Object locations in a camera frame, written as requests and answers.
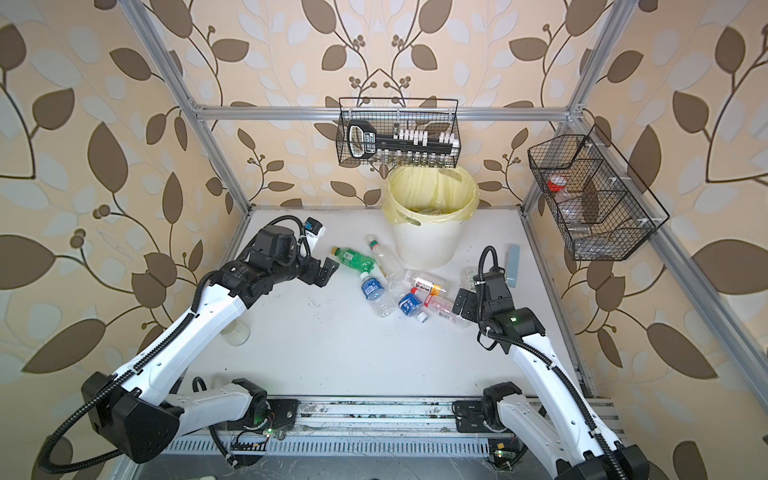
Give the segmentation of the green bottle yellow cap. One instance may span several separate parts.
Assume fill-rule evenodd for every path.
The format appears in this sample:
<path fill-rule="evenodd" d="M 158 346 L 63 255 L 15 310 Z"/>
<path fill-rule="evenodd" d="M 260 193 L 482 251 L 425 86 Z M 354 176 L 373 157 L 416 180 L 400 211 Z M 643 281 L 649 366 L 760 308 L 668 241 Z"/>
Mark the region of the green bottle yellow cap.
<path fill-rule="evenodd" d="M 331 252 L 342 265 L 360 273 L 371 273 L 376 264 L 373 258 L 352 248 L 333 247 Z"/>

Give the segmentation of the water bottle blue label white cap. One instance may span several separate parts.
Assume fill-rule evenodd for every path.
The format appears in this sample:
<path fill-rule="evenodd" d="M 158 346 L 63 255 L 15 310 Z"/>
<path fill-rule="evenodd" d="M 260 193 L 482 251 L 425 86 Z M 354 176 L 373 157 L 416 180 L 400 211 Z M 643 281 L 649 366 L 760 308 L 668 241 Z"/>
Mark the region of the water bottle blue label white cap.
<path fill-rule="evenodd" d="M 361 291 L 374 313 L 380 318 L 391 315 L 395 307 L 388 290 L 381 281 L 369 272 L 361 273 L 360 279 Z"/>

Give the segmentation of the clear bottle green red neck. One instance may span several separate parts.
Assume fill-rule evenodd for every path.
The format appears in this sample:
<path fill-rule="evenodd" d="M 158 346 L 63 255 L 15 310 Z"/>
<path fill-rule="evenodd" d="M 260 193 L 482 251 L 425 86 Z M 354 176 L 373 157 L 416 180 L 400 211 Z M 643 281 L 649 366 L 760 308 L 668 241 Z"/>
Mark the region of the clear bottle green red neck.
<path fill-rule="evenodd" d="M 391 285 L 403 285 L 406 269 L 396 253 L 382 245 L 373 234 L 366 237 L 366 243 L 387 282 Z"/>

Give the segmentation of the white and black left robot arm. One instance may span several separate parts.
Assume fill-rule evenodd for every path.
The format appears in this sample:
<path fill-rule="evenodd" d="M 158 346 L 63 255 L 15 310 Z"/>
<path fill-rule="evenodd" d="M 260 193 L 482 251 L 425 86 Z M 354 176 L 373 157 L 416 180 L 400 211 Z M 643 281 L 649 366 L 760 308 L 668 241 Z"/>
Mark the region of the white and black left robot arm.
<path fill-rule="evenodd" d="M 177 402 L 170 400 L 172 387 L 222 330 L 275 285 L 299 279 L 324 287 L 338 267 L 331 258 L 279 262 L 257 255 L 253 262 L 233 260 L 206 274 L 177 322 L 113 374 L 96 372 L 84 383 L 84 405 L 44 441 L 37 467 L 52 475 L 66 474 L 121 455 L 146 463 L 178 436 L 243 417 L 254 397 L 249 381 L 237 379 L 220 394 L 207 390 Z M 55 462 L 54 448 L 83 417 L 89 417 L 114 450 L 70 464 Z"/>

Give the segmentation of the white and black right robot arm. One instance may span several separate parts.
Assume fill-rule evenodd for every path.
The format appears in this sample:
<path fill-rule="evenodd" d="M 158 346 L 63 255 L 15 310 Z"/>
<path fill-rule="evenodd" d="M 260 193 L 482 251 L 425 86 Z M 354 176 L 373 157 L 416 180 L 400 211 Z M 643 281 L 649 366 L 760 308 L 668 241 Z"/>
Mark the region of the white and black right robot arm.
<path fill-rule="evenodd" d="M 486 427 L 511 431 L 553 479 L 647 479 L 650 463 L 625 445 L 587 402 L 558 359 L 546 329 L 529 308 L 518 308 L 494 247 L 483 249 L 472 290 L 459 291 L 453 311 L 478 326 L 485 350 L 500 348 L 527 378 L 541 404 L 503 382 L 483 391 Z"/>

